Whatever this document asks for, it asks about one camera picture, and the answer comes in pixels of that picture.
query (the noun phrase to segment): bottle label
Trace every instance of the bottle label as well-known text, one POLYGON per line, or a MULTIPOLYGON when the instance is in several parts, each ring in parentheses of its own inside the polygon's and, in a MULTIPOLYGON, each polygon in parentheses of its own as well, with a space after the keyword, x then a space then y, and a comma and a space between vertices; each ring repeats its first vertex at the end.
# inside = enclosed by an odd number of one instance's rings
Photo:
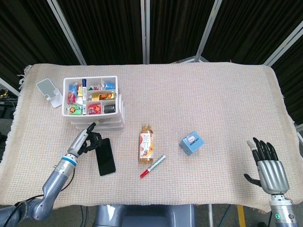
POLYGON ((141 133, 139 143, 139 158, 153 158, 153 134, 141 133))

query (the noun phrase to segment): small box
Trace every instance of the small box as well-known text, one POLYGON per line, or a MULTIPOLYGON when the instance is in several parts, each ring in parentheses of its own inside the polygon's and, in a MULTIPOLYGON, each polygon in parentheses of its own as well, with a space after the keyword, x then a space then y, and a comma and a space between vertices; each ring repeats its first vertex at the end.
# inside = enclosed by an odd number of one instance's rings
POLYGON ((181 140, 180 147, 184 150, 187 156, 190 156, 196 150, 198 150, 203 144, 204 141, 201 139, 198 133, 193 131, 191 134, 189 134, 183 140, 181 140))

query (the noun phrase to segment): black phone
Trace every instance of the black phone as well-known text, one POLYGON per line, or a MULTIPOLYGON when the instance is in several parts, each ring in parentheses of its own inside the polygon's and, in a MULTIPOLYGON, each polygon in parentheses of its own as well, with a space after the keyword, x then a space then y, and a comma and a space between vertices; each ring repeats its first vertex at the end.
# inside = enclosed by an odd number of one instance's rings
POLYGON ((96 156, 100 176, 111 174, 116 171, 114 156, 109 138, 103 139, 101 147, 96 148, 96 156))

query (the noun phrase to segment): woven cloth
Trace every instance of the woven cloth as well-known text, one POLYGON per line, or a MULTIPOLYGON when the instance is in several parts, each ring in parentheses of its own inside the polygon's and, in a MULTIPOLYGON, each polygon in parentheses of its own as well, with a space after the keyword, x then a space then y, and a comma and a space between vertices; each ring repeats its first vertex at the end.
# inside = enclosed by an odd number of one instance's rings
POLYGON ((273 70, 233 63, 167 65, 34 65, 26 74, 0 164, 0 204, 41 194, 53 165, 79 130, 36 87, 49 78, 62 91, 66 77, 117 75, 125 99, 125 131, 110 138, 116 173, 99 176, 94 151, 78 159, 75 177, 54 207, 81 204, 229 203, 269 211, 270 196, 248 183, 258 178, 247 140, 270 141, 283 162, 294 203, 303 200, 303 162, 292 119, 273 70), (138 164, 142 123, 154 131, 155 158, 167 158, 144 179, 138 164), (196 131, 205 141, 188 157, 179 147, 196 131))

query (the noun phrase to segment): white storage box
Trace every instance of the white storage box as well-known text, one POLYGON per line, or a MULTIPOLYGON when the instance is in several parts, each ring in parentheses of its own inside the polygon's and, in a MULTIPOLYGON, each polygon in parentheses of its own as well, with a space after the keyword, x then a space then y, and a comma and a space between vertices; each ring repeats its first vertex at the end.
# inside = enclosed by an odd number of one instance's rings
POLYGON ((63 80, 63 98, 62 98, 62 115, 64 118, 71 121, 71 124, 75 125, 76 128, 85 129, 88 125, 95 121, 99 122, 99 125, 95 127, 94 131, 121 131, 124 129, 124 102, 122 95, 118 92, 118 79, 117 76, 102 76, 102 77, 73 77, 65 78, 63 80), (82 84, 82 79, 86 79, 87 85, 87 99, 86 99, 86 115, 70 115, 69 104, 68 104, 68 93, 69 86, 78 83, 82 84), (112 90, 89 90, 92 85, 100 84, 102 82, 108 82, 115 85, 115 89, 112 90), (116 93, 114 100, 100 100, 100 101, 89 101, 92 94, 105 94, 105 93, 116 93), (101 104, 101 114, 88 114, 88 108, 91 104, 101 104), (104 113, 105 105, 116 106, 114 113, 104 113))

